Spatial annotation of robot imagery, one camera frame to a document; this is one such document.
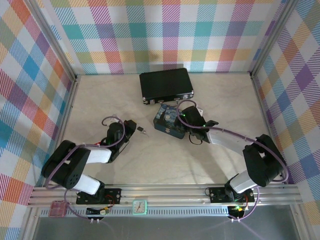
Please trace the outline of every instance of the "plaid wallpaper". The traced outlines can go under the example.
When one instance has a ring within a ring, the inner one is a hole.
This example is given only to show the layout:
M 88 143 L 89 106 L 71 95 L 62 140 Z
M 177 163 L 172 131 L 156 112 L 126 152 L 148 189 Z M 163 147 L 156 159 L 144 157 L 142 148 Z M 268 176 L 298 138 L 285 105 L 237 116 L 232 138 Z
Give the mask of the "plaid wallpaper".
M 265 34 L 262 38 L 262 41 L 260 42 L 258 50 L 255 52 L 255 55 L 254 55 L 253 60 L 250 64 L 250 67 L 249 67 L 249 72 L 253 70 L 255 64 L 257 63 L 257 60 L 258 60 L 260 53 L 261 53 L 261 50 L 264 49 L 264 47 L 269 39 L 269 35 L 272 33 L 274 27 L 276 26 L 277 21 L 281 15 L 282 11 L 284 10 L 284 7 L 285 7 L 287 1 L 288 0 L 281 0 L 281 3 L 279 5 L 275 15 L 273 16 L 272 21 L 271 21 L 267 31 L 265 32 Z
M 300 0 L 255 80 L 320 239 L 320 1 Z
M 72 62 L 79 62 L 78 68 L 85 74 L 123 74 L 177 64 L 190 72 L 246 72 L 257 36 L 265 35 L 260 31 L 270 9 L 281 0 L 50 2 L 52 12 L 38 0 L 69 59 L 65 43 L 71 44 L 77 58 Z M 61 39 L 52 14 L 66 39 Z
M 71 81 L 23 0 L 0 0 L 0 240 L 15 240 Z

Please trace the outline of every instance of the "black mounting plate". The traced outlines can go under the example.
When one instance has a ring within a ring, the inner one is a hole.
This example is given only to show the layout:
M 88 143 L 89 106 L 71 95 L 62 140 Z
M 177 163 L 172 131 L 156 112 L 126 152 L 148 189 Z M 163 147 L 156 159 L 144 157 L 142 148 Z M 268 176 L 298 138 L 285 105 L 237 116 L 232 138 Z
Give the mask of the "black mounting plate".
M 225 192 L 225 187 L 209 187 L 209 196 L 210 196 L 210 203 L 212 204 L 218 204 L 218 203 L 245 203 L 246 197 L 248 198 L 248 203 L 254 203 L 255 197 L 252 195 L 250 196 L 250 193 L 253 193 L 251 189 L 245 190 L 242 194 L 242 198 L 232 201 Z
M 99 204 L 99 205 L 116 205 L 120 204 L 121 199 L 121 188 L 105 188 L 103 193 L 103 198 L 100 201 L 91 198 L 91 195 L 85 192 L 79 192 L 78 198 L 76 199 L 77 205 L 92 205 L 92 204 Z

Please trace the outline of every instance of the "marble floor surface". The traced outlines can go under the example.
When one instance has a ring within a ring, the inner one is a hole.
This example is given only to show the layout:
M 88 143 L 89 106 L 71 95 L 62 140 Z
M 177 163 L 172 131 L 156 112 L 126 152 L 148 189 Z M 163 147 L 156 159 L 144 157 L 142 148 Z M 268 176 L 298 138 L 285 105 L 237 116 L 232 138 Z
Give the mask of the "marble floor surface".
M 267 133 L 248 74 L 191 73 L 190 79 L 193 100 L 206 121 L 253 138 Z M 229 149 L 206 142 L 193 145 L 187 135 L 178 139 L 155 130 L 153 119 L 159 108 L 143 104 L 137 74 L 85 75 L 64 139 L 99 142 L 108 130 L 101 120 L 114 114 L 146 130 L 147 135 L 136 131 L 113 163 L 86 165 L 84 173 L 105 184 L 224 184 L 246 169 L 244 159 Z

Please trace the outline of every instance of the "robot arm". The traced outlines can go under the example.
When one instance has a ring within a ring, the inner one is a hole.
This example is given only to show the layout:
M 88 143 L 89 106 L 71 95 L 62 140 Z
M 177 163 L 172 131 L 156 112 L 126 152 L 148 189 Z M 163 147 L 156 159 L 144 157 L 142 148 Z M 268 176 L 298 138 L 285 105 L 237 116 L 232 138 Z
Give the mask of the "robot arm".
M 243 156 L 247 170 L 237 174 L 225 184 L 225 193 L 229 196 L 230 201 L 254 186 L 267 186 L 284 170 L 282 164 L 260 145 L 234 137 L 221 131 L 221 128 L 215 129 L 213 126 L 219 123 L 212 120 L 206 122 L 195 106 L 184 109 L 180 118 L 187 125 L 200 126 L 200 128 L 188 127 L 177 117 L 175 124 L 183 126 L 187 133 L 196 136 L 199 140 L 221 145 Z M 262 134 L 256 138 L 256 141 L 270 149 L 284 165 L 286 164 L 270 136 Z
M 119 155 L 121 147 L 124 143 L 127 143 L 130 137 L 136 130 L 137 124 L 132 120 L 124 121 L 124 137 L 123 125 L 119 122 L 110 124 L 107 131 L 107 137 L 101 140 L 101 146 L 107 146 L 117 141 L 118 144 L 109 148 L 98 147 L 98 146 L 86 146 L 83 145 L 78 147 L 64 162 L 61 167 L 55 172 L 52 177 L 52 181 L 66 189 L 75 189 L 80 192 L 84 192 L 93 198 L 97 199 L 97 202 L 101 201 L 104 197 L 103 194 L 98 194 L 100 191 L 103 192 L 105 184 L 97 179 L 83 174 L 86 164 L 93 163 L 112 163 Z M 41 175 L 48 178 L 54 169 L 60 164 L 68 153 L 76 147 L 76 144 L 64 140 L 59 147 L 50 156 L 48 161 L 44 164 Z

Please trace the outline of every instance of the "small clock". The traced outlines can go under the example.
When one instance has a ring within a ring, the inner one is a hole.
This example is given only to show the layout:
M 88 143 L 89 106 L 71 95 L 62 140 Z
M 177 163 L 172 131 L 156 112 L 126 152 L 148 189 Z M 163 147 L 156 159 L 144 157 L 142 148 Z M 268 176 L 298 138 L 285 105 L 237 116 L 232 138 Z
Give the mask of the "small clock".
M 134 200 L 132 203 L 133 215 L 146 215 L 147 214 L 147 200 Z

